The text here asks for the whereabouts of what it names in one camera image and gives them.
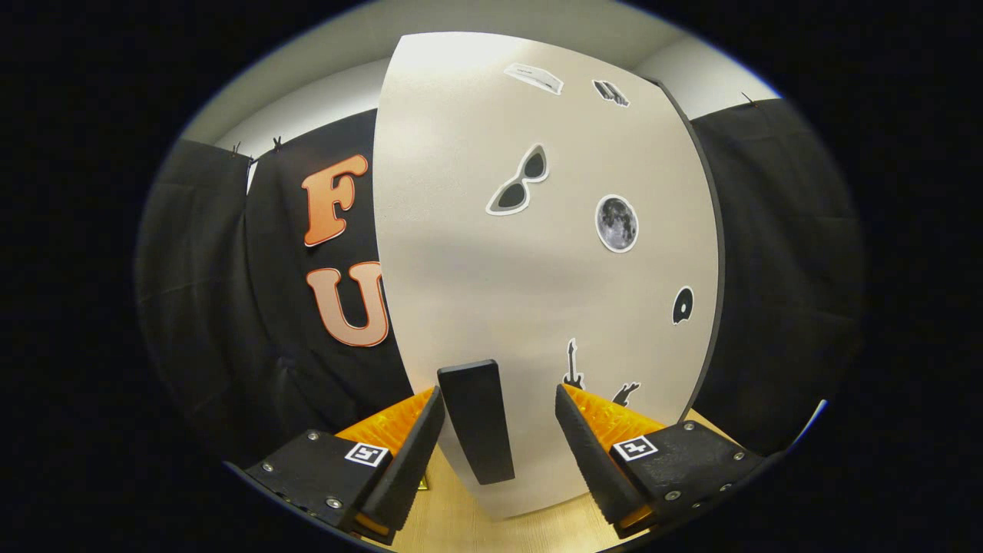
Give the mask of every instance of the white board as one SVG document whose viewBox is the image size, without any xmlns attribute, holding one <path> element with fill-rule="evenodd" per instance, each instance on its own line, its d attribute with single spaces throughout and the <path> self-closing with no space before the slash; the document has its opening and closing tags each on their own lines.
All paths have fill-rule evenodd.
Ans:
<svg viewBox="0 0 983 553">
<path fill-rule="evenodd" d="M 546 178 L 527 179 L 523 209 L 490 214 L 536 145 Z M 374 156 L 379 261 L 411 384 L 433 386 L 450 365 L 499 366 L 515 478 L 479 485 L 449 419 L 439 439 L 491 516 L 587 492 L 553 415 L 572 338 L 588 392 L 613 399 L 639 383 L 629 408 L 682 416 L 711 342 L 719 244 L 703 164 L 660 88 L 531 40 L 407 35 L 383 81 Z M 610 196 L 637 216 L 630 245 L 606 244 L 611 227 L 597 225 Z M 675 324 L 687 287 L 689 318 Z"/>
</svg>

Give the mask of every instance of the letter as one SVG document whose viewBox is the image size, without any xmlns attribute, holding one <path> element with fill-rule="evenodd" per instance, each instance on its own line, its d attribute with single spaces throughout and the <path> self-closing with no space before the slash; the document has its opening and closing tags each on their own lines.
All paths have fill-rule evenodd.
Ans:
<svg viewBox="0 0 983 553">
<path fill-rule="evenodd" d="M 362 176 L 369 170 L 369 161 L 362 155 L 352 155 L 344 161 L 339 161 L 329 168 L 304 179 L 301 188 L 308 191 L 308 222 L 310 224 L 304 243 L 317 246 L 334 238 L 345 231 L 345 219 L 334 214 L 334 205 L 341 206 L 342 211 L 348 211 L 355 203 L 355 176 Z M 338 186 L 332 186 L 334 177 Z"/>
<path fill-rule="evenodd" d="M 369 316 L 368 323 L 361 328 L 348 324 L 341 312 L 341 298 L 338 297 L 338 282 L 341 273 L 337 269 L 318 269 L 307 275 L 307 283 L 314 290 L 318 302 L 320 319 L 324 328 L 334 339 L 359 347 L 371 347 L 381 343 L 389 336 L 389 319 L 382 303 L 382 269 L 378 261 L 367 261 L 353 265 L 348 276 L 359 284 L 362 303 Z"/>
</svg>

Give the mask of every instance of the ceiling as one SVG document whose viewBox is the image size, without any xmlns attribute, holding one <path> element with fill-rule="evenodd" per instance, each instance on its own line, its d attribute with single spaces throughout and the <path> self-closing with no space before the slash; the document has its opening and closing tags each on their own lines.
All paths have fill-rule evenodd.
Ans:
<svg viewBox="0 0 983 553">
<path fill-rule="evenodd" d="M 433 31 L 520 36 L 628 70 L 685 36 L 647 12 L 607 0 L 377 0 L 267 55 L 215 96 L 183 138 L 213 144 L 287 93 L 391 56 L 404 34 Z"/>
</svg>

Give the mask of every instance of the wooden floor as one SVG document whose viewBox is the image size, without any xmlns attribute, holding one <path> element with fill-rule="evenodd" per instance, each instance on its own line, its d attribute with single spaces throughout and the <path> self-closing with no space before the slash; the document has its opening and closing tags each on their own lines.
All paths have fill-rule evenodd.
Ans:
<svg viewBox="0 0 983 553">
<path fill-rule="evenodd" d="M 730 439 L 696 411 L 691 410 L 686 419 Z M 427 481 L 430 489 L 417 492 L 409 519 L 392 546 L 368 540 L 370 543 L 401 553 L 594 553 L 648 531 L 618 539 L 590 494 L 518 517 L 490 519 L 457 478 L 440 447 L 434 449 Z"/>
</svg>

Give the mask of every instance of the paper sticker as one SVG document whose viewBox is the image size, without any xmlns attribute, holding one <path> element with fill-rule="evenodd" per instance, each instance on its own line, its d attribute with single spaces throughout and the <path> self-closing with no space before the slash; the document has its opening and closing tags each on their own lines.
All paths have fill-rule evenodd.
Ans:
<svg viewBox="0 0 983 553">
<path fill-rule="evenodd" d="M 523 83 L 543 89 L 546 92 L 552 92 L 557 96 L 559 96 L 560 91 L 563 90 L 563 81 L 558 79 L 549 71 L 538 67 L 532 67 L 521 63 L 513 63 L 505 68 L 505 75 L 514 77 Z"/>
<path fill-rule="evenodd" d="M 352 448 L 352 451 L 348 452 L 345 459 L 361 464 L 367 464 L 368 466 L 378 466 L 388 451 L 389 449 L 387 448 L 371 446 L 369 444 L 359 442 L 354 448 Z"/>
<path fill-rule="evenodd" d="M 693 288 L 683 286 L 676 293 L 675 303 L 672 305 L 672 323 L 679 323 L 689 319 L 693 313 Z"/>
<path fill-rule="evenodd" d="M 598 202 L 595 227 L 601 242 L 616 254 L 627 252 L 638 240 L 635 208 L 616 194 L 608 194 Z"/>
<path fill-rule="evenodd" d="M 608 81 L 593 81 L 595 90 L 605 101 L 613 101 L 621 107 L 628 107 L 628 98 L 613 84 Z"/>
<path fill-rule="evenodd" d="M 563 375 L 563 384 L 586 390 L 584 373 L 577 372 L 577 338 L 571 338 L 566 345 L 567 372 Z"/>
<path fill-rule="evenodd" d="M 651 455 L 659 450 L 652 445 L 652 442 L 650 442 L 645 436 L 639 436 L 638 438 L 632 438 L 631 440 L 619 442 L 614 444 L 614 448 L 626 461 L 635 461 L 636 459 L 642 458 L 646 455 Z"/>
<path fill-rule="evenodd" d="M 534 144 L 522 156 L 512 178 L 498 187 L 485 206 L 488 215 L 513 215 L 529 206 L 529 184 L 540 183 L 549 176 L 547 154 L 542 144 Z"/>
<path fill-rule="evenodd" d="M 611 402 L 617 403 L 622 407 L 627 407 L 628 396 L 630 396 L 632 392 L 638 390 L 641 386 L 642 385 L 637 382 L 632 382 L 631 384 L 622 384 L 621 390 L 617 391 L 617 394 L 614 395 L 614 399 L 612 399 Z"/>
</svg>

